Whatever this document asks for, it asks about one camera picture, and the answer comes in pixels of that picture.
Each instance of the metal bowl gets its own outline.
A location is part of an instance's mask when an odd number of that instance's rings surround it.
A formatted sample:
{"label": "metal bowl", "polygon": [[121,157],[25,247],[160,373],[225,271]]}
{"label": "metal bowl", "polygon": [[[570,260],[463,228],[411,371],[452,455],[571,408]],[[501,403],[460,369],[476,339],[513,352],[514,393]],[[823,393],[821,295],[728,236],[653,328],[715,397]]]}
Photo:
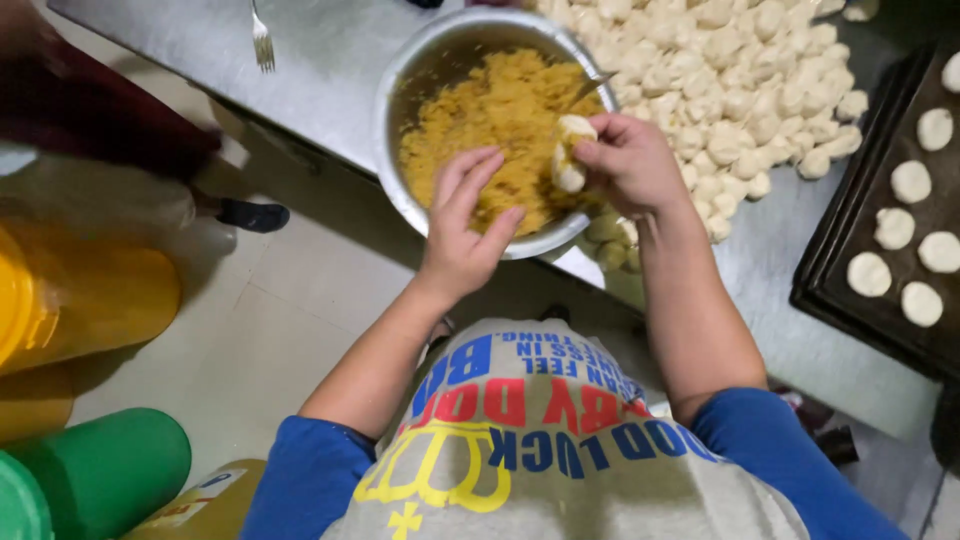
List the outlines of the metal bowl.
{"label": "metal bowl", "polygon": [[[587,75],[600,69],[583,45],[553,22],[528,12],[502,8],[469,8],[439,18],[425,26],[396,53],[376,92],[373,109],[373,151],[377,172],[387,196],[401,215],[426,236],[426,210],[414,199],[399,165],[400,138],[419,122],[424,97],[444,86],[464,81],[469,71],[482,65],[489,53],[533,48],[547,58],[576,61]],[[608,85],[597,90],[607,110],[616,110]],[[540,231],[514,239],[503,258],[533,257],[576,236],[589,224],[580,211]]]}

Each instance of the plastic container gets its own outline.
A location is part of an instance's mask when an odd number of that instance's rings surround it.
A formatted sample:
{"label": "plastic container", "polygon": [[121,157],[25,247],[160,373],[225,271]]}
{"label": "plastic container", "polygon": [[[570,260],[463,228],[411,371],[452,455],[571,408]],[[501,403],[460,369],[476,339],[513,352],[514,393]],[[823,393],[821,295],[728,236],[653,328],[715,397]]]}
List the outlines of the plastic container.
{"label": "plastic container", "polygon": [[18,540],[118,538],[177,496],[191,459],[180,425],[149,408],[13,443],[0,455],[0,491],[10,492],[0,495],[0,538]]}
{"label": "plastic container", "polygon": [[267,462],[241,459],[217,469],[121,540],[235,540]]}
{"label": "plastic container", "polygon": [[146,341],[179,306],[157,250],[0,219],[0,375]]}
{"label": "plastic container", "polygon": [[71,410],[73,387],[61,365],[0,377],[0,445],[61,430]]}

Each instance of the stainless steel table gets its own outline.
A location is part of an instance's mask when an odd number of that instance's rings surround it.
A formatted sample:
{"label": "stainless steel table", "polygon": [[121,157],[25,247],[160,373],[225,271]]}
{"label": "stainless steel table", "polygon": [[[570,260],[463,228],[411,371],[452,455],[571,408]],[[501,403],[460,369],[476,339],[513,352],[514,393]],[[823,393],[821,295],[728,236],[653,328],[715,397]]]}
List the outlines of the stainless steel table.
{"label": "stainless steel table", "polygon": [[[463,2],[448,0],[427,12],[400,0],[261,0],[261,18],[276,49],[271,75],[260,73],[254,61],[246,0],[49,0],[49,5],[372,176],[371,101],[383,67],[418,28]],[[910,10],[914,17],[920,11]],[[925,22],[912,29],[913,42],[896,44],[885,37],[892,31],[884,24],[840,25],[841,40],[852,46],[851,69],[860,87],[874,88],[885,66],[929,34]],[[835,165],[814,183],[789,169],[775,171],[773,192],[741,207],[732,238],[716,255],[773,377],[865,424],[910,438],[929,426],[939,384],[787,303],[794,269],[844,168]]]}

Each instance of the gray t-shirt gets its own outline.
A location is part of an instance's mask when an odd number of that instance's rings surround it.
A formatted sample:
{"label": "gray t-shirt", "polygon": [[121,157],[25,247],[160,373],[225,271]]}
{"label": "gray t-shirt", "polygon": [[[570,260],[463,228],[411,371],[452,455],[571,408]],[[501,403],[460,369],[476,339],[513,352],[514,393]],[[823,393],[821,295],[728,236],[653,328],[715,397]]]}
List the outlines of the gray t-shirt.
{"label": "gray t-shirt", "polygon": [[333,538],[808,538],[564,322],[487,319],[424,366]]}

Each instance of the baking tray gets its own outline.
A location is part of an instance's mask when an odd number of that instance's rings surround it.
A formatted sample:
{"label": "baking tray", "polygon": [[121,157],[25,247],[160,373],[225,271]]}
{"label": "baking tray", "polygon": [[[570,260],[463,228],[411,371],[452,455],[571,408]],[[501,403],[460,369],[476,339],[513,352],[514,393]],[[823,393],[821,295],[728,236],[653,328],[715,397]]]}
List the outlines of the baking tray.
{"label": "baking tray", "polygon": [[[791,302],[928,376],[960,380],[960,275],[929,272],[917,256],[927,234],[960,234],[960,137],[935,153],[922,150],[916,137],[917,120],[927,110],[946,107],[960,118],[960,96],[941,84],[943,66],[956,50],[953,43],[927,45],[888,73],[863,149],[798,268]],[[923,161],[933,178],[930,196],[909,207],[890,187],[891,172],[906,160]],[[892,207],[907,208],[917,222],[913,239],[897,251],[873,239],[876,212]],[[847,266],[863,251],[877,253],[890,267],[893,284],[882,297],[862,297],[847,284]],[[900,293],[912,281],[930,284],[944,299],[944,315],[929,329],[907,321],[900,309]]]}

